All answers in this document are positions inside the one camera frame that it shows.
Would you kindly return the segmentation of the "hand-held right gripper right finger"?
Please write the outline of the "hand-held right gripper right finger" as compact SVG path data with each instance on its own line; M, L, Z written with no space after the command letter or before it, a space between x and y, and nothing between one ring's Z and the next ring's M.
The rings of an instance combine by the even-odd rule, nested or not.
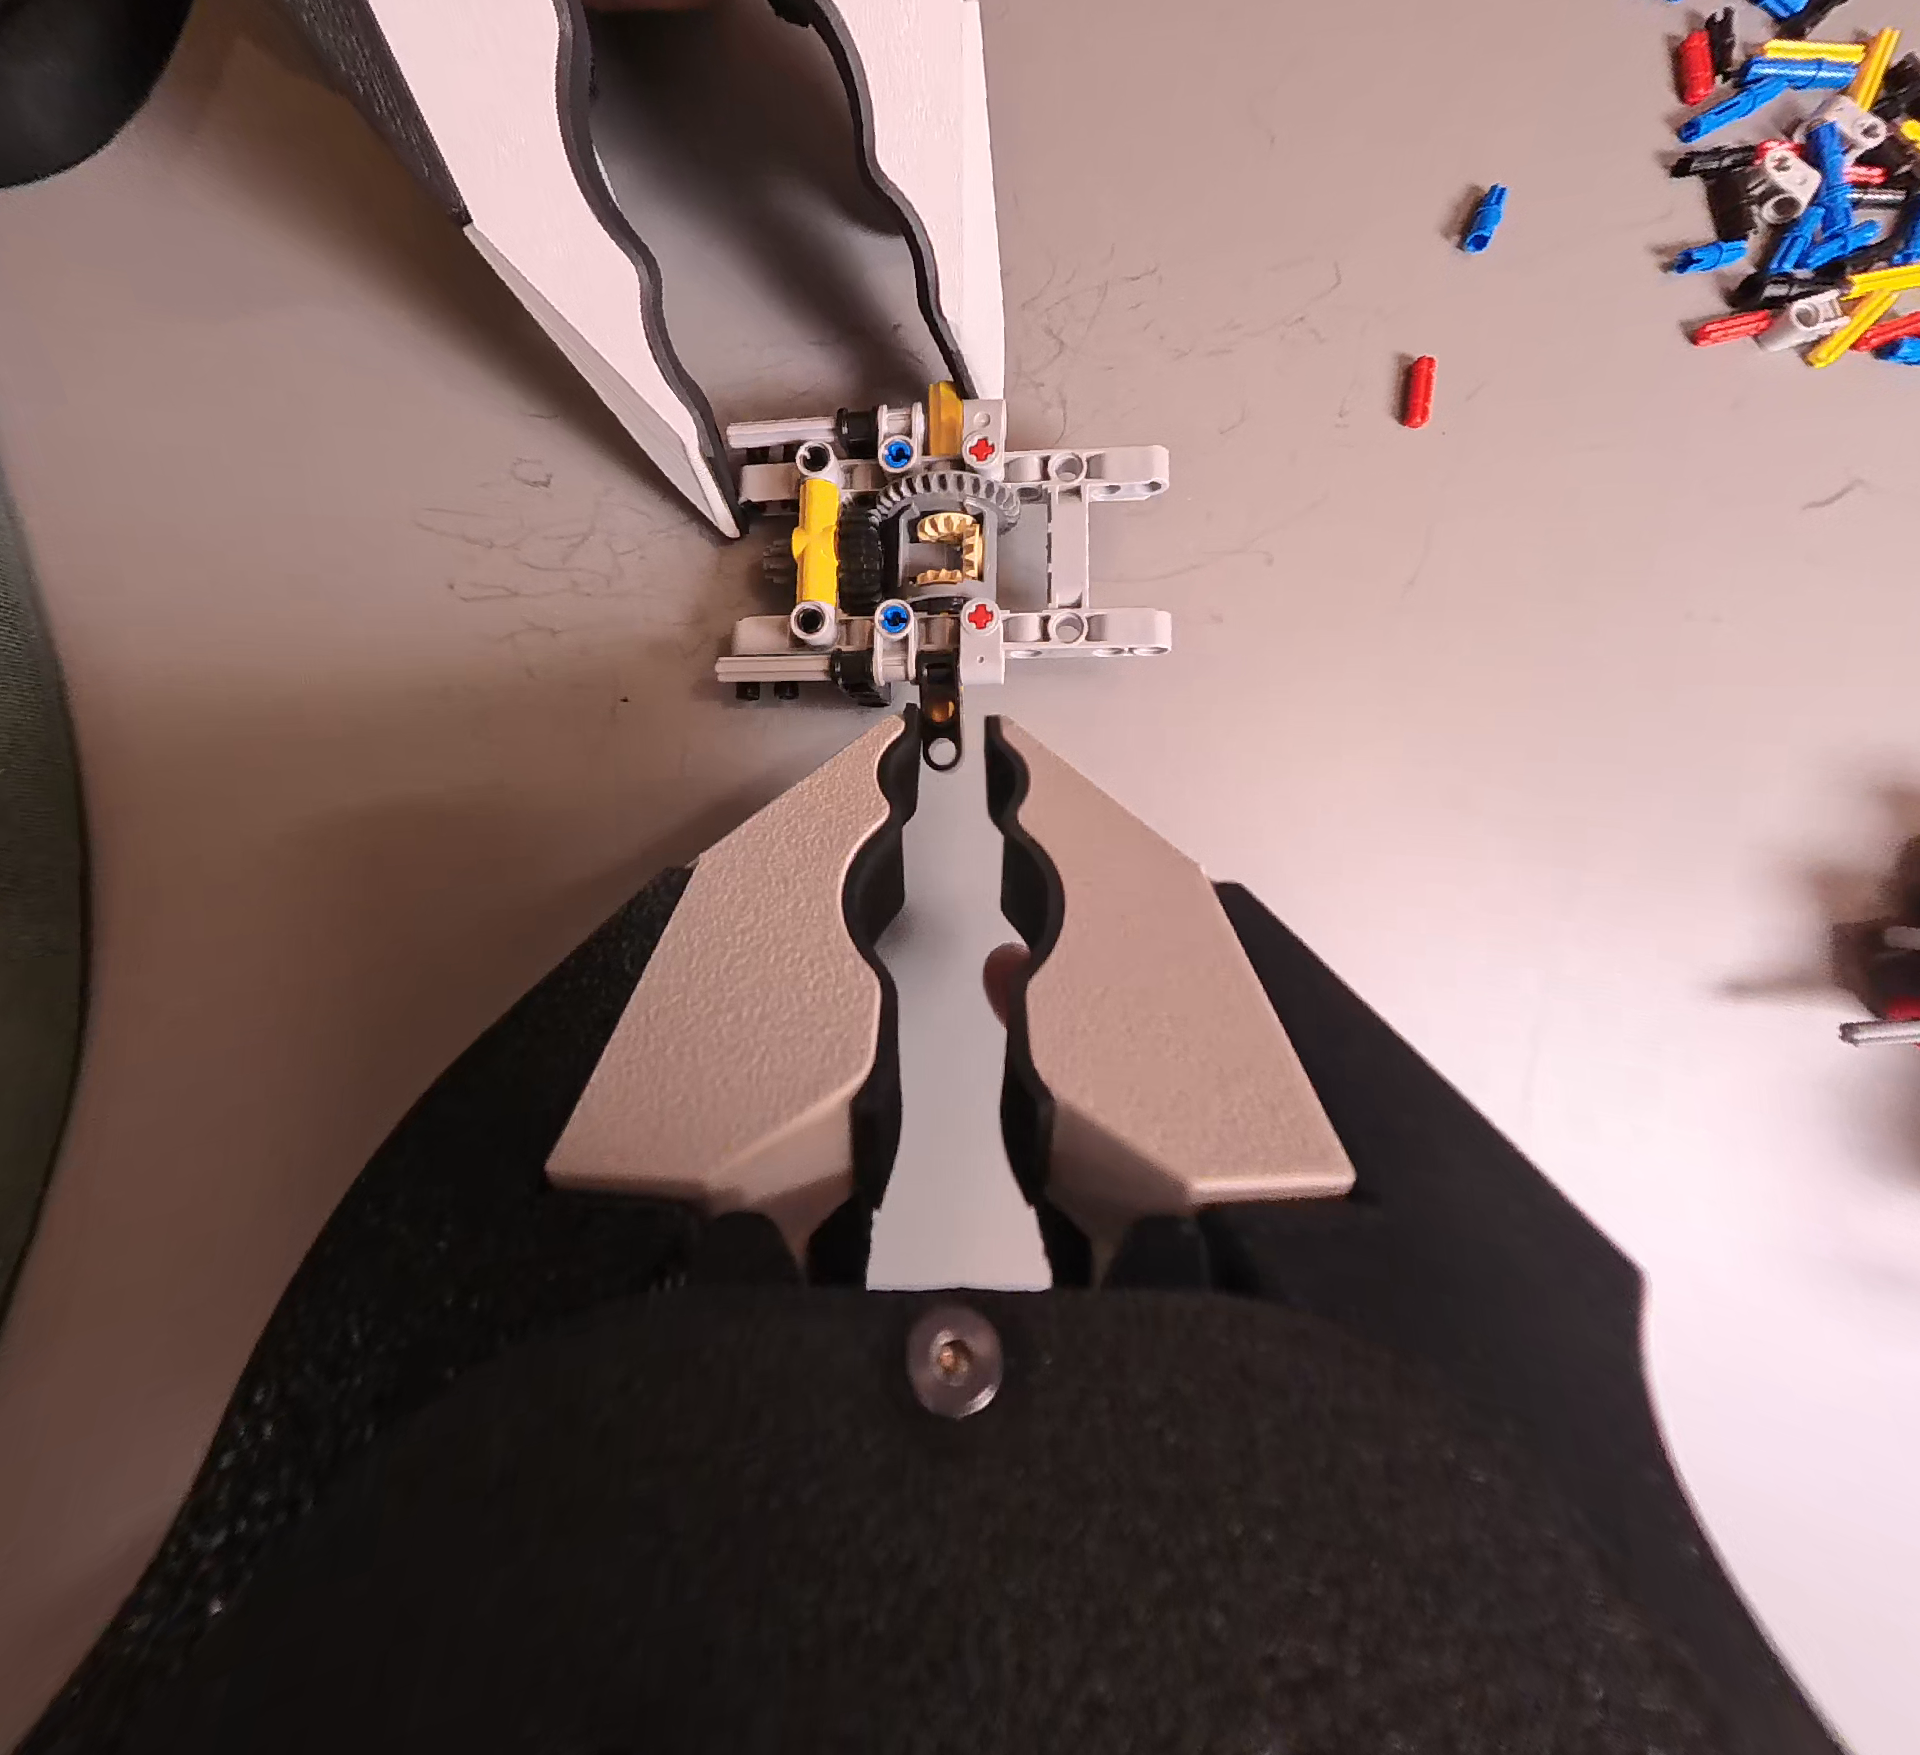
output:
M1354 1166L1204 869L1016 723L984 725L1011 984L1001 1116L1052 1263L1150 1216L1342 1198Z

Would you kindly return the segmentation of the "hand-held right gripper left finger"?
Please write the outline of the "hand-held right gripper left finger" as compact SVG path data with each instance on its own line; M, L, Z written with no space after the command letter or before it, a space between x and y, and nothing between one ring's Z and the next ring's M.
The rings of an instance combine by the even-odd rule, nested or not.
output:
M900 1146L897 991L918 711L885 717L701 853L547 1157L561 1189L769 1216L864 1263Z

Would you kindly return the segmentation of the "person's green sweater torso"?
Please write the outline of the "person's green sweater torso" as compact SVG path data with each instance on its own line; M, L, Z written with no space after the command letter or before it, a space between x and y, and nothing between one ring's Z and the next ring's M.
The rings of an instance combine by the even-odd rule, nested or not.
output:
M89 1009L91 869L66 686L3 495L3 1301L60 1154Z

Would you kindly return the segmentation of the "pile of small lego pins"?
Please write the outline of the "pile of small lego pins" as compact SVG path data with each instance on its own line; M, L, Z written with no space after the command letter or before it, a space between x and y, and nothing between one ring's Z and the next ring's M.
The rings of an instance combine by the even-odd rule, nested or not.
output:
M1916 32L1860 22L1857 0L1661 3L1684 12L1667 178L1710 225L1666 273L1718 298L1689 342L1916 369Z

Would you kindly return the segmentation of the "lego car chassis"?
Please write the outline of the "lego car chassis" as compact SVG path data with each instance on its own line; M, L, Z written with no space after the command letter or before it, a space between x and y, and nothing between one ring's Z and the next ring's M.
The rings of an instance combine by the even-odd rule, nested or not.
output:
M1736 1001L1813 1003L1837 1012L1837 1041L1857 1051L1918 1043L1918 835L1874 880L1837 869L1816 882L1825 920L1812 953L1767 972L1736 975Z

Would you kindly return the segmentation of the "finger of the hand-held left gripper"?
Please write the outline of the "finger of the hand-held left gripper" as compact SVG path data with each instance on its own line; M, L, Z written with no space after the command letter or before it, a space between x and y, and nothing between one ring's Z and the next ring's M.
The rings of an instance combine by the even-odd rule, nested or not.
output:
M827 42L859 161L913 255L950 377L1005 394L1005 303L976 0L776 0Z
M733 469L590 126L578 0L370 0L467 239L660 473L737 538Z

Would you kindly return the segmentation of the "grey lego gear assembly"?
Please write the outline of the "grey lego gear assembly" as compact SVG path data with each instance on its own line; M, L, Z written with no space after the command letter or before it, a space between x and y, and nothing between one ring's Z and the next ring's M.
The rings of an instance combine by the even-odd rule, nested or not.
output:
M913 688L955 728L962 691L1011 664L1171 649L1170 614L1095 606L1092 573L1095 508L1168 491L1160 446L1019 449L1001 399L936 382L904 405L735 424L729 448L772 530L779 602L716 664L740 703L824 688L885 707Z

